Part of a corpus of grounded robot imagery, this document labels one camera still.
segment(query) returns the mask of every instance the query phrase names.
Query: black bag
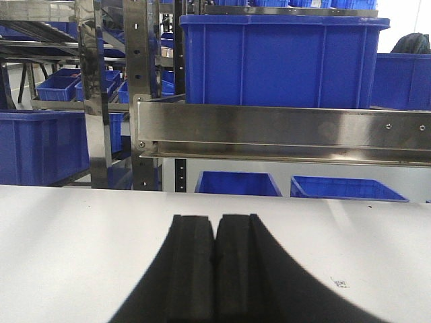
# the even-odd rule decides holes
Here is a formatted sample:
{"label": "black bag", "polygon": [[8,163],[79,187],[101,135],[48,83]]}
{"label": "black bag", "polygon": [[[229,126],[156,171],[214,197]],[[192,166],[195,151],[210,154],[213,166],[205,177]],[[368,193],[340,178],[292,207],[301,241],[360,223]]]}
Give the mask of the black bag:
{"label": "black bag", "polygon": [[391,52],[406,52],[410,54],[431,54],[430,35],[419,32],[404,36],[395,45]]}

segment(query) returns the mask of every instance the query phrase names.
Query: bin rim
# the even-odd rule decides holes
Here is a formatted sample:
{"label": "bin rim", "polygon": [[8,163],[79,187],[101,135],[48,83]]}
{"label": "bin rim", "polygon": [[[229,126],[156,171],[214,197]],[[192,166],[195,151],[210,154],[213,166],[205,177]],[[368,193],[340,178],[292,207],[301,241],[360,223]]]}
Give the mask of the bin rim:
{"label": "bin rim", "polygon": [[390,28],[390,19],[321,15],[183,15],[180,25],[320,25]]}
{"label": "bin rim", "polygon": [[0,121],[45,121],[84,116],[84,113],[79,111],[0,110]]}

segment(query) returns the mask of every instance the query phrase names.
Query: reflective metal surface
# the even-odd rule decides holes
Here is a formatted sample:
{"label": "reflective metal surface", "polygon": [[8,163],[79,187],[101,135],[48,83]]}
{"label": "reflective metal surface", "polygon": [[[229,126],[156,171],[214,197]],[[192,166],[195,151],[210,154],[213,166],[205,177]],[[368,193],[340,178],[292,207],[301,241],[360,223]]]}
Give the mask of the reflective metal surface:
{"label": "reflective metal surface", "polygon": [[[78,48],[77,42],[37,42],[33,40],[0,40],[0,46],[37,47],[37,48]],[[104,49],[115,48],[111,44],[103,44]]]}
{"label": "reflective metal surface", "polygon": [[124,1],[124,30],[126,36],[126,58],[129,71],[130,131],[132,144],[133,189],[159,190],[157,159],[139,158],[138,147],[151,145],[137,140],[137,111],[134,102],[157,98],[155,57],[159,52],[154,31],[154,6],[158,1]]}
{"label": "reflective metal surface", "polygon": [[7,72],[6,63],[2,63],[0,65],[0,108],[16,108],[12,100],[11,86],[9,84],[9,73]]}
{"label": "reflective metal surface", "polygon": [[[34,110],[49,109],[49,110],[84,110],[84,103],[80,101],[40,101],[37,97],[31,101]],[[128,112],[129,105],[122,103],[108,103],[109,112]]]}
{"label": "reflective metal surface", "polygon": [[277,7],[234,7],[206,5],[208,15],[343,15],[355,17],[377,17],[377,10],[320,9],[320,8],[277,8]]}
{"label": "reflective metal surface", "polygon": [[73,1],[0,0],[0,20],[73,22]]}
{"label": "reflective metal surface", "polygon": [[108,95],[104,87],[101,2],[77,0],[75,9],[92,188],[109,188],[108,169],[112,166],[112,157]]}
{"label": "reflective metal surface", "polygon": [[431,166],[431,112],[140,102],[138,116],[146,156]]}
{"label": "reflective metal surface", "polygon": [[34,70],[33,64],[26,64],[27,80],[28,80],[28,90],[30,91],[30,97],[34,98],[36,96],[36,84],[34,82]]}
{"label": "reflective metal surface", "polygon": [[173,27],[174,30],[174,80],[175,94],[186,93],[185,88],[185,60],[184,60],[184,35],[183,29],[180,27],[180,16],[187,14],[186,0],[173,0],[174,15]]}
{"label": "reflective metal surface", "polygon": [[126,52],[124,44],[108,32],[103,32],[103,40],[111,44],[113,47],[120,50],[121,52]]}

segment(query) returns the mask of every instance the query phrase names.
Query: slotted metal post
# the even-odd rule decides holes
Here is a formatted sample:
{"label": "slotted metal post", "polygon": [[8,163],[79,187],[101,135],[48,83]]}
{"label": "slotted metal post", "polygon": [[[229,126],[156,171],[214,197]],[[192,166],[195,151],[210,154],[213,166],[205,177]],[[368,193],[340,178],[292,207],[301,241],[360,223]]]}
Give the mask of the slotted metal post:
{"label": "slotted metal post", "polygon": [[160,93],[156,78],[156,56],[160,52],[156,41],[160,28],[158,8],[158,0],[123,1],[134,190],[161,190],[162,186],[161,160],[140,157],[155,144],[137,140],[137,103],[157,98]]}

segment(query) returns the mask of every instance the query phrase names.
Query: white wall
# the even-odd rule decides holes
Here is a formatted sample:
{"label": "white wall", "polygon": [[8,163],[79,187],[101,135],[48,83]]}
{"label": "white wall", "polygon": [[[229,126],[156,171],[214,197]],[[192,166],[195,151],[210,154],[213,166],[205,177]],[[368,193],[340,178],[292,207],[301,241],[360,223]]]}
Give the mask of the white wall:
{"label": "white wall", "polygon": [[379,17],[391,20],[391,28],[380,33],[378,52],[390,52],[401,37],[412,32],[431,33],[430,0],[378,0],[377,9]]}

